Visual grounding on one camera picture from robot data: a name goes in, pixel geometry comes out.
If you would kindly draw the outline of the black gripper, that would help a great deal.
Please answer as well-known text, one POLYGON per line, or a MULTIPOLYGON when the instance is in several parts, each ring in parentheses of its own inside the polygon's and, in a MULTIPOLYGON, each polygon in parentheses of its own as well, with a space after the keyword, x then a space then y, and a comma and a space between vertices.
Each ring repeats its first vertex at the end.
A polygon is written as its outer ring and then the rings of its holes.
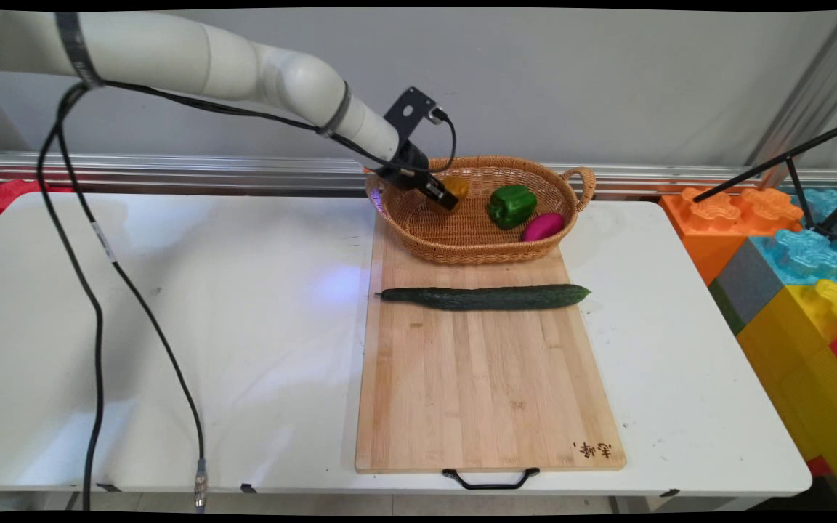
POLYGON ((441 179, 429 174, 428 156, 412 142, 403 142, 389 163, 392 166, 382 166, 376 175, 395 188, 419 191, 444 212, 451 212, 461 202, 441 179))

